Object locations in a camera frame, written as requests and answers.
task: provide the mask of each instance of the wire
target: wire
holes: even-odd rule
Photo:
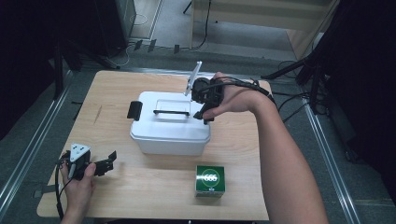
[[[61,192],[59,193],[59,197],[62,196],[62,192],[64,192],[64,189],[66,188],[66,186],[67,186],[70,182],[72,182],[72,180],[73,180],[73,178],[71,178],[71,179],[69,179],[69,181],[67,181],[67,183],[64,185],[64,187],[61,189]]]
[[[130,61],[130,56],[129,56],[129,53],[128,53],[128,48],[125,49],[125,54],[126,54],[127,57],[128,57],[126,63],[122,63],[122,64],[114,63],[114,62],[112,62],[108,57],[106,57],[107,60],[108,60],[109,62],[113,63],[113,64],[116,65],[116,66],[124,66],[124,65],[126,65],[126,64]]]
[[[234,86],[237,86],[237,87],[244,87],[244,88],[252,89],[254,91],[258,91],[261,94],[263,94],[266,97],[268,97],[276,105],[275,99],[272,96],[271,92],[269,92],[268,90],[260,87],[260,83],[259,83],[258,80],[254,80],[253,79],[253,83],[242,81],[242,80],[240,80],[238,78],[235,78],[235,77],[216,77],[214,80],[218,80],[218,79],[221,79],[221,78],[229,78],[229,79],[233,79],[234,81],[233,82],[220,82],[220,83],[207,85],[207,86],[201,88],[200,90],[198,90],[197,94],[201,94],[203,91],[206,91],[206,90],[209,90],[209,89],[212,89],[212,88],[216,88],[218,86],[231,86],[231,85],[234,85]]]
[[[285,93],[280,91],[273,91],[273,95],[293,96],[295,93]]]
[[[146,20],[145,21],[143,21],[143,22],[140,22],[140,23],[134,23],[134,25],[143,25],[143,24],[145,24],[146,22],[148,22],[148,17],[147,16],[145,16],[145,15],[142,15],[142,14],[136,14],[136,15],[133,15],[131,18],[129,18],[129,22],[130,23],[132,23],[133,21],[132,21],[132,18],[133,17],[135,17],[136,18],[136,16],[141,16],[141,17],[143,17],[143,18],[145,18]]]
[[[291,115],[289,115],[287,118],[283,119],[283,122],[286,123],[289,119],[291,119],[294,115],[296,115],[298,112],[300,112],[306,105],[309,103],[305,103],[302,106],[300,106],[297,110],[295,110]]]
[[[55,195],[56,195],[56,208],[58,210],[59,218],[64,218],[64,210],[62,209],[61,194],[59,193],[59,167],[62,166],[63,161],[60,160],[56,164],[55,170]]]
[[[280,70],[280,65],[281,65],[282,63],[296,63],[296,62],[295,62],[295,61],[283,61],[283,62],[281,62],[281,63],[279,63],[279,64],[277,65],[277,70],[278,70],[278,71]],[[297,73],[296,73],[295,69],[293,69],[293,73],[294,73],[295,77],[290,77],[290,76],[288,76],[288,74],[284,74],[283,76],[289,77],[289,78],[296,78],[296,77],[297,77]]]
[[[202,41],[202,43],[197,46],[197,47],[193,47],[193,48],[182,48],[182,49],[188,49],[188,50],[198,50],[201,48],[201,46],[206,42],[206,38],[207,38],[207,22],[209,21],[209,12],[210,12],[210,6],[212,5],[212,1],[209,1],[209,7],[207,8],[207,15],[206,15],[206,22],[205,22],[205,37],[204,40]]]
[[[307,98],[309,97],[309,92],[303,92],[303,93],[299,93],[299,94],[292,95],[289,99],[285,100],[285,101],[279,106],[279,108],[277,109],[277,112],[280,112],[280,109],[281,109],[287,102],[289,102],[289,101],[291,101],[292,99],[295,99],[295,98],[297,98],[297,97],[302,97],[302,98],[307,99]]]

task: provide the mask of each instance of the person's hand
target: person's hand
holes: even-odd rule
[[[223,77],[223,82],[231,81],[221,72],[217,72],[213,78]],[[211,119],[225,112],[245,112],[255,113],[255,109],[259,104],[274,106],[274,104],[258,91],[252,89],[236,87],[233,85],[224,86],[224,99],[218,107],[208,109],[204,114],[204,119]]]
[[[91,163],[84,173],[84,177],[78,181],[76,179],[65,187],[64,191],[67,196],[67,208],[62,223],[80,223],[90,208],[90,200],[94,190],[93,176],[95,174],[96,164]],[[64,185],[69,182],[68,169],[64,163],[61,174]]]

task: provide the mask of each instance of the finger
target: finger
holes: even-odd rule
[[[220,77],[226,77],[223,73],[221,73],[221,72],[217,72],[214,76],[213,76],[213,78],[220,78]]]
[[[206,112],[202,115],[203,119],[213,119],[214,117],[225,113],[227,110],[224,106],[218,106],[215,108],[211,108],[206,110]]]
[[[61,174],[64,184],[67,183],[69,181],[69,170],[67,169],[66,161],[62,162]]]
[[[86,187],[89,187],[92,184],[92,179],[95,174],[96,170],[96,164],[91,163],[88,165],[88,167],[85,169],[84,172],[84,177],[81,179],[81,184],[86,185]]]
[[[92,192],[94,192],[96,189],[96,184],[94,181],[91,181],[91,189],[92,189]]]

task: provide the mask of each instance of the black cable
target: black cable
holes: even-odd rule
[[[230,78],[230,79],[234,79],[234,82],[220,82],[220,83],[216,83],[216,84],[212,84],[212,85],[208,85],[206,87],[201,88],[200,90],[198,90],[198,94],[202,93],[203,91],[209,90],[211,88],[216,88],[219,86],[237,86],[237,87],[244,87],[244,88],[248,88],[248,89],[252,89],[254,91],[258,91],[260,93],[262,93],[263,95],[265,95],[266,97],[268,97],[275,105],[275,99],[272,96],[271,92],[269,92],[268,90],[261,88],[260,87],[260,83],[257,80],[253,80],[253,83],[250,82],[246,82],[246,81],[242,81],[238,78],[235,77],[217,77],[215,78],[215,80],[220,79],[220,78]]]
[[[280,91],[272,91],[273,95],[283,95],[283,96],[294,96],[295,93],[285,93],[285,92],[280,92]]]
[[[281,62],[281,63],[279,63],[279,64],[277,65],[277,70],[278,70],[278,71],[280,70],[280,65],[281,65],[282,63],[296,63],[296,62],[295,62],[295,61],[283,61],[283,62]],[[288,73],[285,73],[283,76],[289,77],[289,78],[296,78],[296,77],[297,77],[297,73],[296,73],[295,69],[293,69],[293,73],[294,73],[295,77],[288,76]]]
[[[212,5],[212,1],[209,1],[209,7],[207,8],[207,15],[206,15],[206,22],[205,22],[205,37],[204,40],[202,41],[202,43],[197,46],[197,47],[193,47],[193,48],[181,48],[181,49],[188,49],[188,50],[198,50],[201,48],[201,46],[206,42],[206,38],[207,38],[207,23],[209,21],[209,12],[210,12],[210,5]]]
[[[293,117],[294,115],[296,115],[298,112],[300,112],[306,105],[308,105],[309,103],[304,103],[302,106],[300,106],[297,110],[295,110],[291,115],[289,115],[287,118],[283,119],[283,122],[285,123],[286,121],[288,121],[289,119],[291,119],[291,117]]]
[[[69,181],[67,181],[67,183],[64,185],[64,187],[61,189],[61,192],[59,193],[59,196],[60,196],[60,197],[62,196],[62,192],[64,192],[64,189],[66,188],[66,186],[67,186],[70,182],[72,182],[72,180],[73,180],[73,178],[69,179]]]
[[[216,77],[216,78],[214,78],[214,79],[215,79],[215,80],[218,80],[218,79],[225,79],[225,78],[232,79],[232,80],[235,80],[235,81],[243,82],[243,80],[241,80],[241,79],[239,79],[239,78],[236,78],[236,77]]]
[[[58,210],[59,218],[64,218],[64,210],[62,208],[61,194],[59,193],[59,167],[62,165],[62,160],[56,164],[55,169],[55,195],[56,195],[56,209]]]
[[[293,96],[291,96],[289,99],[285,100],[277,109],[277,112],[280,112],[280,109],[283,107],[283,105],[285,105],[287,102],[291,101],[292,99],[295,99],[297,97],[302,97],[302,98],[308,98],[309,97],[309,92],[303,92],[303,93],[299,93],[299,94],[295,94]]]

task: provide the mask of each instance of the black equipment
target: black equipment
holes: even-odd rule
[[[275,100],[272,94],[261,88],[259,81],[254,80],[253,83],[239,80],[233,77],[218,77],[207,79],[205,77],[199,77],[195,79],[192,89],[191,89],[191,99],[198,104],[204,104],[202,109],[195,113],[195,119],[202,119],[203,114],[211,109],[218,107],[222,100],[224,99],[224,87],[228,85],[235,85],[238,87],[249,88],[254,91],[259,91],[260,93],[266,95],[273,103]],[[204,119],[204,124],[207,124],[209,121],[213,121],[214,119]]]
[[[62,157],[59,159],[56,165],[56,171],[55,171],[55,193],[57,200],[56,207],[58,209],[58,214],[61,220],[64,218],[64,210],[62,208],[62,203],[61,203],[61,194],[63,189],[61,190],[61,192],[59,191],[59,182],[58,182],[59,171],[60,169],[62,169],[63,165],[67,165],[69,171],[68,183],[70,183],[70,181],[72,181],[73,179],[81,180],[82,177],[84,176],[85,169],[91,163],[90,162],[91,152],[87,150],[85,153],[84,152],[82,153],[83,155],[81,155],[78,159],[73,160],[73,156],[70,150],[67,150],[66,153],[63,154]],[[113,161],[116,158],[117,158],[117,152],[114,151],[108,156],[108,159],[95,162],[96,170],[94,175],[101,176],[104,175],[107,171],[113,170]]]

